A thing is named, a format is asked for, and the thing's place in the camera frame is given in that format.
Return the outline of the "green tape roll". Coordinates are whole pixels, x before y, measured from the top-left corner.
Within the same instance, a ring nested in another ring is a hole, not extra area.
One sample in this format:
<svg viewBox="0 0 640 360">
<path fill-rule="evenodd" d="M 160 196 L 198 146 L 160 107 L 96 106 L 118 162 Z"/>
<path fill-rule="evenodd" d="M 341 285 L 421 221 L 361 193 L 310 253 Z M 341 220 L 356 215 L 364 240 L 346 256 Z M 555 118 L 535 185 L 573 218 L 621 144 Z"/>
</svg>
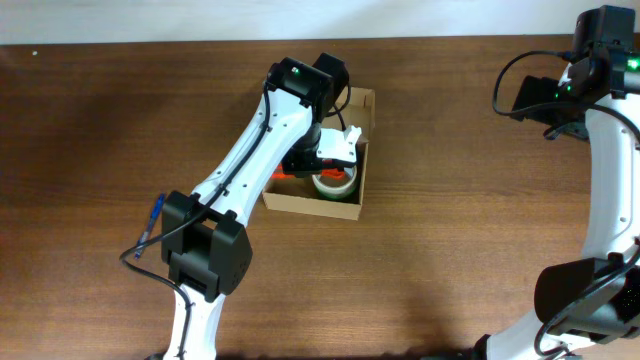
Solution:
<svg viewBox="0 0 640 360">
<path fill-rule="evenodd" d="M 345 201 L 347 198 L 356 193 L 357 188 L 343 188 L 343 187 L 326 187 L 318 188 L 318 193 L 331 201 Z"/>
</svg>

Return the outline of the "brown cardboard box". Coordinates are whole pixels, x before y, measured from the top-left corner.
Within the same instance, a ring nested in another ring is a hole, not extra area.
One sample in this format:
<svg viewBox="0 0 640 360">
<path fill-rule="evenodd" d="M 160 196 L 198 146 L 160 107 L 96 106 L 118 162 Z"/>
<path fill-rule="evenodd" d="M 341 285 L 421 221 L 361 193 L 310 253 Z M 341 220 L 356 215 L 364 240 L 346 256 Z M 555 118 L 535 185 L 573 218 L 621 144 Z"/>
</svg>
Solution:
<svg viewBox="0 0 640 360">
<path fill-rule="evenodd" d="M 341 95 L 339 105 L 345 105 L 345 123 L 360 127 L 362 134 L 356 145 L 357 191 L 345 201 L 331 201 L 316 190 L 312 176 L 306 178 L 272 179 L 262 192 L 265 205 L 278 210 L 306 215 L 356 220 L 364 202 L 364 189 L 369 155 L 369 140 L 375 128 L 375 91 L 354 87 L 351 96 Z"/>
</svg>

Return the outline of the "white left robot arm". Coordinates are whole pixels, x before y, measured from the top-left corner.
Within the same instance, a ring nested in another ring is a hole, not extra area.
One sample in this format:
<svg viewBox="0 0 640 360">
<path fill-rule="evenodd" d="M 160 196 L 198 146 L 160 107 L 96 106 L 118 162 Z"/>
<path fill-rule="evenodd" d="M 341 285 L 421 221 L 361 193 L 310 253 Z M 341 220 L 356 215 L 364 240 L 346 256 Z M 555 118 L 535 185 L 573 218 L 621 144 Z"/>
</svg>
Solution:
<svg viewBox="0 0 640 360">
<path fill-rule="evenodd" d="M 350 92 L 344 61 L 323 53 L 307 65 L 286 57 L 269 69 L 260 103 L 218 167 L 191 194 L 169 194 L 162 208 L 161 259 L 176 309 L 164 358 L 213 359 L 226 296 L 244 278 L 253 252 L 246 227 L 276 171 L 302 178 L 357 164 L 361 131 L 325 129 Z"/>
</svg>

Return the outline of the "red utility knife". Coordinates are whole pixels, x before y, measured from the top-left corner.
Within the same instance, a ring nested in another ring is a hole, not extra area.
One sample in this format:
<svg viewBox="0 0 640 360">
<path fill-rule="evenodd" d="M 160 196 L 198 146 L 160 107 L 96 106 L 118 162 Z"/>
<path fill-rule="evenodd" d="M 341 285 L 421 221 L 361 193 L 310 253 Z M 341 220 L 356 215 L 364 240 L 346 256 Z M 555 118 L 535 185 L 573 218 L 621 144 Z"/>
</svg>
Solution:
<svg viewBox="0 0 640 360">
<path fill-rule="evenodd" d="M 329 162 L 323 163 L 323 168 L 320 169 L 294 169 L 292 166 L 284 167 L 283 163 L 280 163 L 276 170 L 272 173 L 272 179 L 289 179 L 289 178 L 305 178 L 312 175 L 319 177 L 328 177 L 334 180 L 341 180 L 346 177 L 346 172 L 343 168 L 328 168 Z"/>
</svg>

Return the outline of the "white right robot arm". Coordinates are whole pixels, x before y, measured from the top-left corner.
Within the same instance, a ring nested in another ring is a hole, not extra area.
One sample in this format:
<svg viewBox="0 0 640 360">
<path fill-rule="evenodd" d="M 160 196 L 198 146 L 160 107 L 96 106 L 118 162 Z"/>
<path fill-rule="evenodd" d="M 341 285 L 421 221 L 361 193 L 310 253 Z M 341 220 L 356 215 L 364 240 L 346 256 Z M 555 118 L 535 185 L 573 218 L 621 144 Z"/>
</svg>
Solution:
<svg viewBox="0 0 640 360">
<path fill-rule="evenodd" d="M 526 77 L 507 116 L 590 146 L 587 236 L 578 260 L 538 277 L 534 307 L 485 335 L 466 359 L 574 359 L 577 350 L 639 335 L 639 51 L 636 13 L 603 5 L 576 21 L 558 53 L 560 79 Z"/>
</svg>

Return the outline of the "beige masking tape roll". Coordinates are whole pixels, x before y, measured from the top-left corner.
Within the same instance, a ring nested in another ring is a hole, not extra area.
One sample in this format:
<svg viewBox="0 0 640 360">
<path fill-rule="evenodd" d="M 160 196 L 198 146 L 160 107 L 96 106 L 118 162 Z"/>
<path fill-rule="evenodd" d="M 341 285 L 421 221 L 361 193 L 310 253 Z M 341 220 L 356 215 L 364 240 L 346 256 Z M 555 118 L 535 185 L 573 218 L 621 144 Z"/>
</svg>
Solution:
<svg viewBox="0 0 640 360">
<path fill-rule="evenodd" d="M 358 169 L 326 169 L 311 177 L 316 190 L 331 199 L 342 199 L 353 193 L 357 187 Z"/>
</svg>

